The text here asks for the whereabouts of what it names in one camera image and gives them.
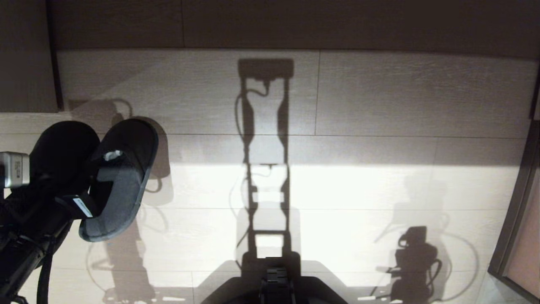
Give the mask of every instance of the white label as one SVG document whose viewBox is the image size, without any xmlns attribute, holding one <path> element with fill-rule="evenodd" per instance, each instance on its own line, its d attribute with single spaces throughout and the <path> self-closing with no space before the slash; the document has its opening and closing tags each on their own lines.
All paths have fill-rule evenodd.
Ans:
<svg viewBox="0 0 540 304">
<path fill-rule="evenodd" d="M 75 204 L 77 204 L 77 206 L 79 206 L 79 209 L 84 213 L 84 215 L 88 217 L 93 217 L 92 213 L 90 212 L 90 210 L 88 210 L 83 200 L 78 197 L 74 197 L 73 201 L 75 202 Z"/>
</svg>

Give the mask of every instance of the label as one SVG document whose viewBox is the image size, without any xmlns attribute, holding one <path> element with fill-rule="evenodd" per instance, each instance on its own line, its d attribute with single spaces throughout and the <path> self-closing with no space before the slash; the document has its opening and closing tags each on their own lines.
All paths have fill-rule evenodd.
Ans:
<svg viewBox="0 0 540 304">
<path fill-rule="evenodd" d="M 15 161 L 15 174 L 17 175 L 17 178 L 21 178 L 21 162 Z"/>
<path fill-rule="evenodd" d="M 86 215 L 87 217 L 93 217 L 92 213 L 90 212 L 90 210 L 88 210 L 83 200 L 78 197 L 74 197 L 73 201 L 75 202 L 75 204 L 77 204 L 77 206 L 79 206 L 79 209 L 84 213 L 84 215 Z"/>
</svg>

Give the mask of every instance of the wooden floor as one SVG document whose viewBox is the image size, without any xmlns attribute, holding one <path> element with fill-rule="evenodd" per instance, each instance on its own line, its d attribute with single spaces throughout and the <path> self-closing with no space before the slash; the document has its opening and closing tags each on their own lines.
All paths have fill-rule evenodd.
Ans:
<svg viewBox="0 0 540 304">
<path fill-rule="evenodd" d="M 151 286 L 162 302 L 201 303 L 240 275 L 246 169 L 235 100 L 242 58 L 294 61 L 289 220 L 303 275 L 349 303 L 385 303 L 359 298 L 375 287 L 375 295 L 390 293 L 396 279 L 384 270 L 396 266 L 399 239 L 409 227 L 426 226 L 442 262 L 431 300 L 475 304 L 514 188 L 537 62 L 190 49 L 60 52 L 65 111 L 0 114 L 0 149 L 23 152 L 62 120 L 86 122 L 100 134 L 132 116 L 162 127 L 136 222 L 116 239 L 92 244 L 73 226 L 53 261 L 50 301 L 141 300 Z M 283 94 L 276 80 L 268 97 L 248 95 L 254 163 L 282 159 L 275 113 Z M 270 207 L 259 212 L 275 215 Z M 32 302 L 37 277 L 21 291 Z"/>
</svg>

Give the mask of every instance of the camera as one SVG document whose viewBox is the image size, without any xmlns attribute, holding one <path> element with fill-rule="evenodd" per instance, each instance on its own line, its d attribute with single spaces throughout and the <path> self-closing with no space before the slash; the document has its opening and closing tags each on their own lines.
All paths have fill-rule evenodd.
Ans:
<svg viewBox="0 0 540 304">
<path fill-rule="evenodd" d="M 0 179 L 3 188 L 18 188 L 30 183 L 30 156 L 24 153 L 0 152 Z"/>
</svg>

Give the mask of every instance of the cable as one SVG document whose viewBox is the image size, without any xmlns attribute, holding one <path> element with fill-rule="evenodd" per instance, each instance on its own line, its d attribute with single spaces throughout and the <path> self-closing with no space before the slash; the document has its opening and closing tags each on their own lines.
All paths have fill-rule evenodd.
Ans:
<svg viewBox="0 0 540 304">
<path fill-rule="evenodd" d="M 37 304 L 49 303 L 49 280 L 51 277 L 52 256 L 55 252 L 56 238 L 54 236 L 48 237 L 50 238 L 49 247 L 43 259 L 43 265 L 41 266 L 37 283 Z"/>
<path fill-rule="evenodd" d="M 25 297 L 23 296 L 20 296 L 20 295 L 17 295 L 14 299 L 13 299 L 13 302 L 17 303 L 17 304 L 28 304 L 28 301 L 26 300 Z"/>
</svg>

